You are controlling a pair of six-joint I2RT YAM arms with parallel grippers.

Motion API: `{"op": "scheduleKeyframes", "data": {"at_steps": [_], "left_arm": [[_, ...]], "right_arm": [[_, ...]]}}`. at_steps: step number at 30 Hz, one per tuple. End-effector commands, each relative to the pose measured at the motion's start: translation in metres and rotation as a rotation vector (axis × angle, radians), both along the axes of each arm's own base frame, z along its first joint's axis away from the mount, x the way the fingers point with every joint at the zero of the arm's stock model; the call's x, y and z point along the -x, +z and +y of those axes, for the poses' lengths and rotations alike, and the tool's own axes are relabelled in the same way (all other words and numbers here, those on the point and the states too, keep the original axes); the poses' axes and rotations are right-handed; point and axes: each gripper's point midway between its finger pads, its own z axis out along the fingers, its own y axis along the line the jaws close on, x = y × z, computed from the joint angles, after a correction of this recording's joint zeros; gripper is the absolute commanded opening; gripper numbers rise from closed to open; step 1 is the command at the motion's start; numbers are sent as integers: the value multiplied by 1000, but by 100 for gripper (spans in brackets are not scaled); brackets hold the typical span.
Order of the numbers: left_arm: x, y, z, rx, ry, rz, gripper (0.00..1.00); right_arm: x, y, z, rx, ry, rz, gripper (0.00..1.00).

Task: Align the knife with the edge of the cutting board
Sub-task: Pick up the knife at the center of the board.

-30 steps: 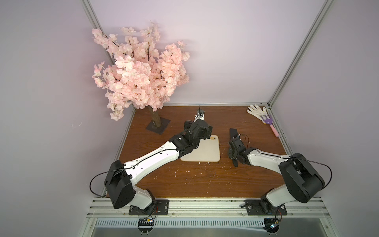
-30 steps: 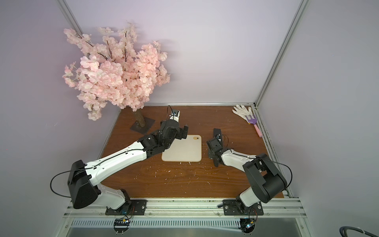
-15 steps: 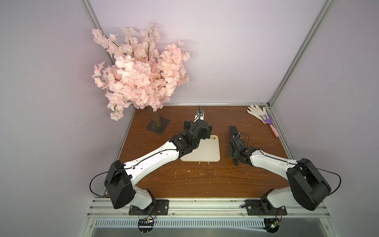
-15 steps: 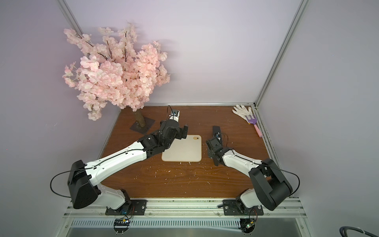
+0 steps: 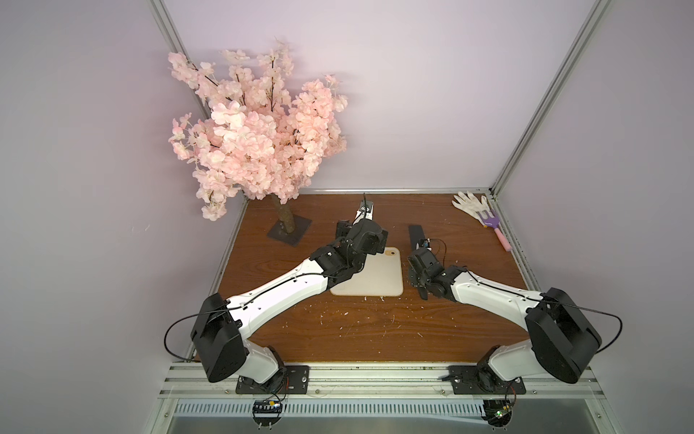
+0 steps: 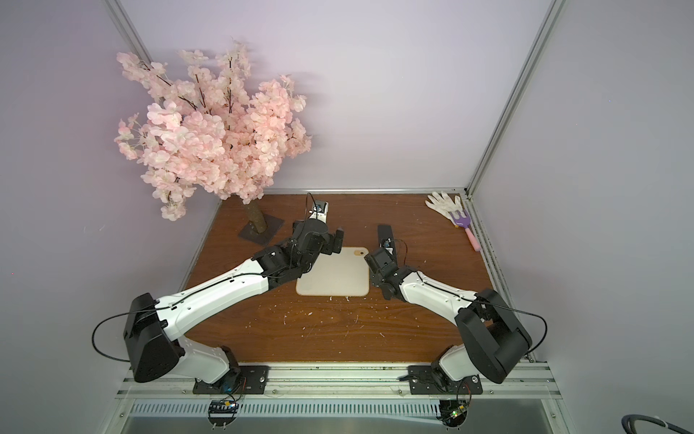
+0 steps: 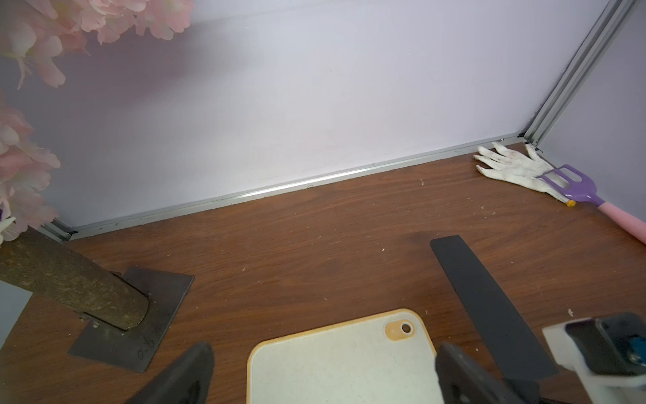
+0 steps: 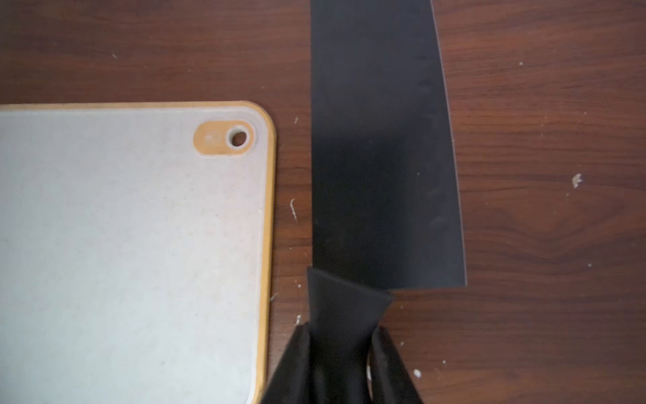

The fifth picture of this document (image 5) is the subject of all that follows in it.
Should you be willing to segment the cream cutting board orange rim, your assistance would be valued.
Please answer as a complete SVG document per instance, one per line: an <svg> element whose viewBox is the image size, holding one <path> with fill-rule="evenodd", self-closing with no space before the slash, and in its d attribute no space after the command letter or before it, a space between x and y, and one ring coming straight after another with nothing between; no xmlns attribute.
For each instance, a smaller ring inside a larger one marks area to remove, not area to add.
<svg viewBox="0 0 694 434"><path fill-rule="evenodd" d="M368 255L362 271L330 289L338 297L399 297L404 291L401 256L395 247Z"/></svg>

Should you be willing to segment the black cleaver knife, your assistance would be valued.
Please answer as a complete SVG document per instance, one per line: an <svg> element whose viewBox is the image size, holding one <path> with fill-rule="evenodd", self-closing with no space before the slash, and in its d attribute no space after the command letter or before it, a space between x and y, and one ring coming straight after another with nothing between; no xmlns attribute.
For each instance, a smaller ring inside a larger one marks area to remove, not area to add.
<svg viewBox="0 0 694 434"><path fill-rule="evenodd" d="M412 251L416 251L420 248L428 248L429 240L424 233L423 227L421 225L410 225L408 226L408 236L410 237L410 245Z"/></svg>

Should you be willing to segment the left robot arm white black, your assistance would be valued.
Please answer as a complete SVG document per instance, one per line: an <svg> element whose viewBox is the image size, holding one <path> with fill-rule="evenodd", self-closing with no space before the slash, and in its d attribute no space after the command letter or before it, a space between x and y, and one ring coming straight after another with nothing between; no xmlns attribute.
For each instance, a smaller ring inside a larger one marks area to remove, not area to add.
<svg viewBox="0 0 694 434"><path fill-rule="evenodd" d="M333 242L286 274L237 296L206 298L191 340L207 380L218 383L238 374L255 383L273 382L283 363L272 349L252 343L251 336L298 303L350 280L368 256L385 251L387 240L388 232L371 219L341 221Z"/></svg>

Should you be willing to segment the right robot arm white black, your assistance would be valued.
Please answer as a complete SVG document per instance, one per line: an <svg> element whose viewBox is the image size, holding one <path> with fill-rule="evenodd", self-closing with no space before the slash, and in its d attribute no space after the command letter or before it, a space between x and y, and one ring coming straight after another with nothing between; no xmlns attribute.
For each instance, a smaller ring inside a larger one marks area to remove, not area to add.
<svg viewBox="0 0 694 434"><path fill-rule="evenodd" d="M433 295L478 307L521 327L529 338L497 345L475 367L479 387L497 386L526 375L549 374L577 383L602 345L602 337L561 289L542 293L518 289L476 275L465 267L445 268L428 248L408 256L408 278L423 299Z"/></svg>

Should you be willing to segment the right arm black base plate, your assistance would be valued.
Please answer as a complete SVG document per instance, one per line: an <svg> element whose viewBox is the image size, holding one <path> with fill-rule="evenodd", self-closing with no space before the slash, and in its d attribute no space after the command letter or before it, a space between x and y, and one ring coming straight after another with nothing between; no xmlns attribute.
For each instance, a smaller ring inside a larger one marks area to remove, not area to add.
<svg viewBox="0 0 694 434"><path fill-rule="evenodd" d="M522 379L504 381L491 370L476 365L449 365L440 378L452 386L456 395L524 395L527 393Z"/></svg>

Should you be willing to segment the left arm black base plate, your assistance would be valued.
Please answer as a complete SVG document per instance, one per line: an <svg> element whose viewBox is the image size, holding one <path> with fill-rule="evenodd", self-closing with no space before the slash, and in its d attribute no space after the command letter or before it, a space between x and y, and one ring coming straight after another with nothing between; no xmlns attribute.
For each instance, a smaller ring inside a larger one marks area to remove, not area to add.
<svg viewBox="0 0 694 434"><path fill-rule="evenodd" d="M240 376L236 394L307 394L310 367L308 365L287 365L280 369L265 383Z"/></svg>

